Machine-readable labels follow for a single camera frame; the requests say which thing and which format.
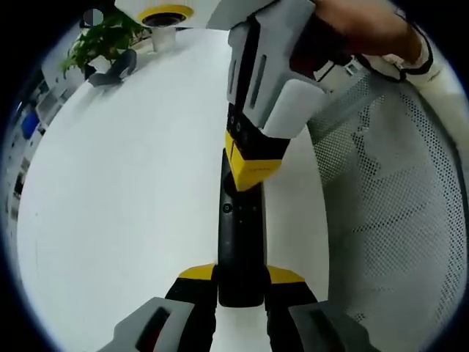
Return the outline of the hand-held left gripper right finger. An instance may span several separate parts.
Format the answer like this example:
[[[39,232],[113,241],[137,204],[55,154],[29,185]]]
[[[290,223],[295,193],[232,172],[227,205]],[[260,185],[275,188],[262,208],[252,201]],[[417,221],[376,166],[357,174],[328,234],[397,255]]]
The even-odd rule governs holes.
[[[368,331],[348,314],[318,301],[294,271],[269,265],[267,335],[273,351],[370,351]]]

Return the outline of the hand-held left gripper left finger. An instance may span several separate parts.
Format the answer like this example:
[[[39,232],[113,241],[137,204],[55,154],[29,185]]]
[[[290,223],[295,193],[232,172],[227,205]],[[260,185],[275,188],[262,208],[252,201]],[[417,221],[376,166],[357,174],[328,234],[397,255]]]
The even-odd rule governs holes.
[[[215,264],[188,268],[163,298],[151,298],[115,325],[101,351],[209,351],[217,296]]]

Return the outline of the person's right hand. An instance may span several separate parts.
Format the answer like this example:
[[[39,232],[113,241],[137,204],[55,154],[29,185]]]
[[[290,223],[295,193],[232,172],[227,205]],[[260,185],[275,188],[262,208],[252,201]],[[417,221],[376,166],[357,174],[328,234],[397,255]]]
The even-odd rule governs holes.
[[[421,55],[421,40],[406,20],[373,1],[316,1],[315,15],[347,39],[354,54],[393,54],[411,64]]]

